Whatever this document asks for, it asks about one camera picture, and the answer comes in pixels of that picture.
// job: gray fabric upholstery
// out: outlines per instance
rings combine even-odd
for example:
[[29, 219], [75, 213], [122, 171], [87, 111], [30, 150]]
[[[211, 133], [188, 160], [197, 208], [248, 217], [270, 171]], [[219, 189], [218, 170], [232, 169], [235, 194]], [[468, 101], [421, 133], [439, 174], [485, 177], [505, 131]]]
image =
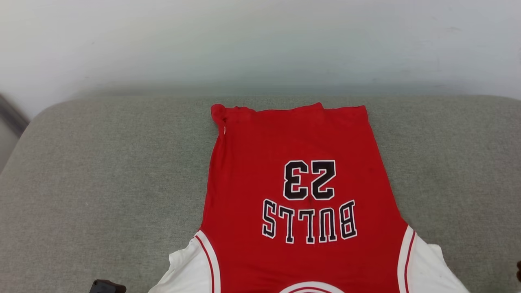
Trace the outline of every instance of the gray fabric upholstery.
[[521, 102], [459, 97], [111, 97], [42, 112], [0, 175], [2, 292], [147, 292], [202, 218], [214, 103], [367, 106], [405, 220], [471, 292], [516, 292]]

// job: red jersey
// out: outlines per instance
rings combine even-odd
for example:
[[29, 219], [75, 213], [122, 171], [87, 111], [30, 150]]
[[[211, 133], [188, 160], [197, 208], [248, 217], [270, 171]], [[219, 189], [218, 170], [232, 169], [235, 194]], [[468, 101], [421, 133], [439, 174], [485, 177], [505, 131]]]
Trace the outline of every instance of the red jersey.
[[200, 231], [151, 292], [408, 293], [425, 259], [441, 288], [466, 292], [401, 218], [364, 106], [214, 105], [212, 117]]

